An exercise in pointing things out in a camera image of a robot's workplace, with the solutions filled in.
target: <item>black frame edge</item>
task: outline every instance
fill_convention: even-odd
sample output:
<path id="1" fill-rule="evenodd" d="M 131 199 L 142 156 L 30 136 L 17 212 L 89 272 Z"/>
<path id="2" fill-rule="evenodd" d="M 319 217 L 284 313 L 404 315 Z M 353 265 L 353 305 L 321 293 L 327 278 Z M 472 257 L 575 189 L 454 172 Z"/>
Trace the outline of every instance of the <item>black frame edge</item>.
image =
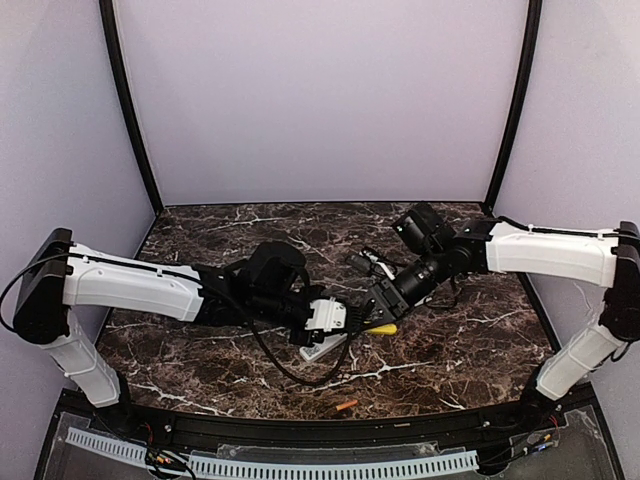
<path id="1" fill-rule="evenodd" d="M 131 90 L 127 80 L 126 70 L 124 68 L 124 60 L 122 58 L 122 50 L 120 48 L 120 39 L 118 37 L 118 27 L 116 24 L 115 12 L 113 9 L 113 0 L 100 0 L 100 16 L 102 17 L 102 28 L 104 30 L 104 38 L 107 43 L 107 51 L 109 52 L 109 61 L 111 63 L 111 72 L 113 80 L 118 92 L 120 108 L 124 118 L 129 141 L 136 157 L 136 163 L 142 176 L 147 196 L 156 215 L 159 215 L 164 209 L 160 191 L 153 176 L 149 157 L 144 147 L 140 125 L 133 106 Z"/>
<path id="2" fill-rule="evenodd" d="M 620 457 L 618 456 L 618 451 L 616 450 L 616 446 L 613 443 L 613 436 L 611 435 L 611 430 L 609 430 L 609 424 L 607 424 L 607 420 L 604 418 L 604 413 L 602 411 L 602 407 L 600 406 L 600 401 L 596 396 L 595 391 L 593 392 L 593 398 L 591 399 L 591 406 L 593 407 L 593 412 L 598 419 L 598 424 L 600 425 L 600 429 L 602 430 L 602 437 L 604 438 L 604 443 L 607 446 L 607 451 L 609 452 L 609 459 L 611 460 L 611 465 L 616 474 L 616 477 L 619 480 L 625 480 L 624 471 L 622 470 L 622 464 L 620 463 Z"/>
<path id="3" fill-rule="evenodd" d="M 47 461 L 49 460 L 49 455 L 51 454 L 51 446 L 53 445 L 53 437 L 56 434 L 58 423 L 60 422 L 60 408 L 60 399 L 58 399 L 58 404 L 55 411 L 53 412 L 53 415 L 51 415 L 51 421 L 49 422 L 47 433 L 45 434 L 44 440 L 42 442 L 42 447 L 40 448 L 40 455 L 38 455 L 36 471 L 33 475 L 34 480 L 40 480 L 44 478 L 45 468 L 47 467 Z"/>
<path id="4" fill-rule="evenodd" d="M 529 85 L 529 76 L 531 75 L 531 66 L 533 65 L 533 56 L 536 49 L 536 40 L 538 38 L 538 27 L 540 26 L 540 15 L 542 12 L 542 0 L 529 0 L 529 10 L 527 12 L 527 22 L 524 30 L 524 38 L 522 41 L 522 51 L 520 53 L 520 63 L 518 64 L 518 74 L 516 75 L 516 83 L 513 88 L 513 97 L 511 99 L 511 107 L 507 116 L 502 142 L 496 165 L 491 176 L 491 183 L 484 204 L 488 209 L 493 210 L 500 193 L 500 187 L 504 180 L 511 157 L 511 150 L 518 131 L 520 123 L 520 115 L 524 106 L 524 100 L 527 95 L 527 87 Z"/>

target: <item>white cable tray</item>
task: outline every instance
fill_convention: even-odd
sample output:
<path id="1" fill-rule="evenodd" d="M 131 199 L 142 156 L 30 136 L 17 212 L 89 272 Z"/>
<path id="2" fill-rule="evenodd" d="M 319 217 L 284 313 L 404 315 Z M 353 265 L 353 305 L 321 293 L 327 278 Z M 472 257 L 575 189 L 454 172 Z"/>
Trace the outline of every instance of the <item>white cable tray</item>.
<path id="1" fill-rule="evenodd" d="M 122 463 L 148 468 L 144 463 L 146 449 L 140 445 L 73 427 L 69 428 L 66 442 Z M 211 480 L 418 480 L 478 469 L 475 450 L 411 460 L 344 465 L 240 462 L 192 454 L 188 465 L 199 479 Z"/>

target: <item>white arm segment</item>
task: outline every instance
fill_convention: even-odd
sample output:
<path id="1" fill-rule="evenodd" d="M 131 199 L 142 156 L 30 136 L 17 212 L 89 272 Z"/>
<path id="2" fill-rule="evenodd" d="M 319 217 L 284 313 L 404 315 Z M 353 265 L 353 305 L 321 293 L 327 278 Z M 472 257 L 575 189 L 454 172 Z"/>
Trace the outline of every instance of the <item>white arm segment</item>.
<path id="1" fill-rule="evenodd" d="M 200 276 L 191 267 L 155 265 L 120 258 L 91 250 L 84 245 L 71 247 L 70 251 L 90 257 L 152 267 L 154 271 L 70 257 L 67 265 L 73 267 L 73 273 L 67 275 L 65 280 L 65 305 L 124 308 L 158 313 L 185 322 L 192 322 L 202 306 L 203 299 L 198 294 L 200 286 L 197 283 L 160 273 L 169 270 L 199 280 Z"/>
<path id="2" fill-rule="evenodd" d="M 582 377 L 593 371 L 609 355 L 625 344 L 598 325 L 599 314 L 576 335 L 562 350 L 548 359 L 537 378 L 536 389 L 550 398 L 559 400 Z"/>
<path id="3" fill-rule="evenodd" d="M 612 287 L 618 246 L 615 237 L 603 237 L 613 230 L 595 230 L 598 237 L 527 232 L 498 223 L 487 243 L 487 265 L 493 272 L 526 272 L 584 280 Z M 598 325 L 600 311 L 574 335 L 556 355 L 549 358 L 536 381 L 536 389 L 551 400 L 559 400 L 581 378 L 625 342 L 607 327 Z"/>
<path id="4" fill-rule="evenodd" d="M 598 234 L 613 230 L 593 230 Z M 618 246 L 613 237 L 584 237 L 554 233 L 532 233 L 498 223 L 487 242 L 487 264 L 492 272 L 527 272 L 573 278 L 612 287 Z"/>
<path id="5" fill-rule="evenodd" d="M 67 322 L 68 337 L 62 335 L 40 348 L 53 357 L 64 376 L 82 389 L 91 404 L 101 408 L 118 403 L 120 382 L 115 370 L 100 356 L 71 310 Z"/>

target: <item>white power strip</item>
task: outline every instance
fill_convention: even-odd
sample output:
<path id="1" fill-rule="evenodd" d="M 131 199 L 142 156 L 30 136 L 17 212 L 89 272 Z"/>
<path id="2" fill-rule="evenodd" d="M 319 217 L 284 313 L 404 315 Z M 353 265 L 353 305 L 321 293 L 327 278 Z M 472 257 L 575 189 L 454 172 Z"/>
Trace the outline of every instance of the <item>white power strip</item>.
<path id="1" fill-rule="evenodd" d="M 128 465 L 150 468 L 144 462 L 145 447 L 98 432 L 70 427 L 66 443 Z M 473 450 L 389 462 L 305 465 L 224 460 L 192 452 L 188 464 L 196 477 L 203 480 L 422 480 L 473 472 L 478 469 L 478 455 Z M 162 467 L 160 470 L 175 474 L 174 470 Z"/>
<path id="2" fill-rule="evenodd" d="M 301 347 L 300 355 L 302 355 L 302 358 L 307 362 L 315 362 L 343 343 L 346 339 L 346 333 L 342 335 L 331 335 L 325 338 L 324 342 L 316 343 L 313 347 Z"/>

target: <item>white plastic piece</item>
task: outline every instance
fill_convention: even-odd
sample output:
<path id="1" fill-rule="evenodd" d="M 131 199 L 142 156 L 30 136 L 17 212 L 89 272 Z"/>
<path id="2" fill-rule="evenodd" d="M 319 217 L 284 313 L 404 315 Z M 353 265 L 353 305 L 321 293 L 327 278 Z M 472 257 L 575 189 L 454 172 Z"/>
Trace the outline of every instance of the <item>white plastic piece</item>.
<path id="1" fill-rule="evenodd" d="M 144 463 L 145 448 L 140 445 L 74 427 L 69 428 L 66 443 L 128 465 L 150 468 Z M 410 460 L 333 465 L 241 462 L 191 454 L 188 465 L 197 478 L 211 480 L 418 480 L 475 471 L 478 469 L 478 454 L 472 450 Z"/>
<path id="2" fill-rule="evenodd" d="M 163 271 L 180 272 L 200 279 L 198 272 L 187 266 L 164 266 L 120 258 L 91 250 L 84 245 L 70 249 L 87 257 L 100 257 L 128 264 L 142 265 L 153 271 L 90 261 L 87 257 L 70 257 L 67 264 L 73 273 L 64 284 L 65 305 L 102 305 L 142 312 L 158 313 L 192 322 L 200 307 L 200 285 L 190 280 L 162 274 Z"/>
<path id="3" fill-rule="evenodd" d="M 347 335 L 331 335 L 324 339 L 322 343 L 316 343 L 312 347 L 300 347 L 300 355 L 305 361 L 312 363 L 324 357 L 331 350 L 335 349 L 347 339 Z"/>
<path id="4" fill-rule="evenodd" d="M 386 263 L 384 263 L 384 262 L 375 262 L 375 264 L 378 265 L 382 269 L 382 271 L 389 278 L 389 280 L 395 280 L 396 279 L 396 276 L 393 274 L 393 272 L 387 266 Z"/>
<path id="5" fill-rule="evenodd" d="M 430 302 L 431 300 L 433 300 L 433 297 L 426 296 L 426 297 L 418 300 L 416 302 L 416 304 L 414 305 L 414 307 L 419 307 L 420 305 L 424 305 L 425 303 Z"/>
<path id="6" fill-rule="evenodd" d="M 305 329 L 331 332 L 345 327 L 347 309 L 335 298 L 314 300 L 310 307 L 313 309 L 313 317 L 307 320 Z"/>
<path id="7" fill-rule="evenodd" d="M 92 405 L 101 408 L 118 403 L 120 382 L 115 370 L 100 356 L 71 311 L 67 323 L 69 336 L 60 336 L 40 348 L 53 357 L 65 377 L 82 389 Z"/>
<path id="8" fill-rule="evenodd" d="M 487 264 L 492 272 L 527 272 L 574 278 L 602 287 L 613 286 L 618 239 L 603 238 L 613 230 L 591 230 L 599 238 L 532 233 L 502 222 L 491 230 Z"/>
<path id="9" fill-rule="evenodd" d="M 562 350 L 546 361 L 537 378 L 537 390 L 558 400 L 582 377 L 595 369 L 625 342 L 618 340 L 607 327 L 598 325 L 599 314 L 574 335 Z"/>

